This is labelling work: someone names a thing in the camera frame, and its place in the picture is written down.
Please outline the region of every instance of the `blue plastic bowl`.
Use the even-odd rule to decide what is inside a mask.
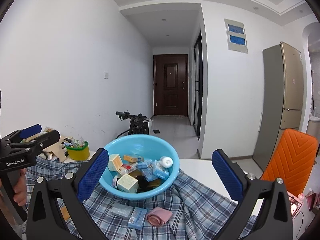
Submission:
[[[119,154],[121,158],[123,158],[123,155],[136,154],[143,156],[145,159],[159,160],[162,156],[168,156],[173,160],[173,165],[168,169],[169,178],[159,187],[143,193],[126,193],[114,188],[112,180],[115,172],[110,172],[106,168],[99,182],[108,192],[115,196],[130,200],[150,198],[165,191],[177,178],[179,172],[178,154],[169,143],[158,137],[145,134],[128,135],[108,143],[104,148],[109,155]]]

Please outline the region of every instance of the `glass sliding door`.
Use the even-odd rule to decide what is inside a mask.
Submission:
[[[201,33],[194,46],[195,52],[195,111],[193,118],[193,127],[196,134],[200,136],[201,114],[202,114],[202,97],[203,97],[203,66],[202,66],[202,44]]]

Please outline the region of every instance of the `green basket rim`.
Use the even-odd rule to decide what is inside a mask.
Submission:
[[[67,150],[72,150],[72,151],[82,151],[84,150],[87,146],[89,145],[89,143],[87,141],[84,141],[84,146],[82,148],[72,148],[69,146],[66,146]]]

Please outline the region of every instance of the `black cable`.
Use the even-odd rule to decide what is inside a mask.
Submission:
[[[123,133],[120,133],[120,134],[116,137],[116,139],[118,139],[121,135],[123,135],[123,134],[126,133],[126,132],[129,132],[129,130],[124,131]]]
[[[117,189],[117,190],[119,190],[119,189],[118,189],[118,180],[119,180],[119,179],[120,179],[120,178],[117,178],[117,181],[116,181],[116,189]]]
[[[302,211],[300,211],[300,212],[297,214],[297,216],[298,216],[300,213],[302,214],[302,223],[301,223],[301,226],[300,226],[300,228],[299,228],[299,232],[298,232],[297,235],[296,235],[296,238],[297,238],[297,239],[298,239],[298,234],[300,233],[301,227],[302,227],[302,225],[303,225],[303,217],[304,217]]]

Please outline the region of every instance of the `blue gripper pad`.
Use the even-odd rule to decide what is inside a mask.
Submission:
[[[28,128],[21,130],[19,136],[21,139],[27,139],[37,133],[40,133],[41,130],[42,130],[41,125],[36,124],[36,125],[30,126]]]
[[[229,164],[221,156],[219,151],[213,152],[212,165],[218,173],[231,199],[241,202],[243,199],[243,184],[239,180],[238,176],[231,169]]]
[[[81,176],[81,173],[85,171],[79,181],[75,180],[75,183],[77,184],[77,198],[80,202],[90,198],[99,179],[108,166],[108,163],[108,151],[100,148],[91,158],[91,160],[87,163],[84,163],[77,171],[76,176]]]

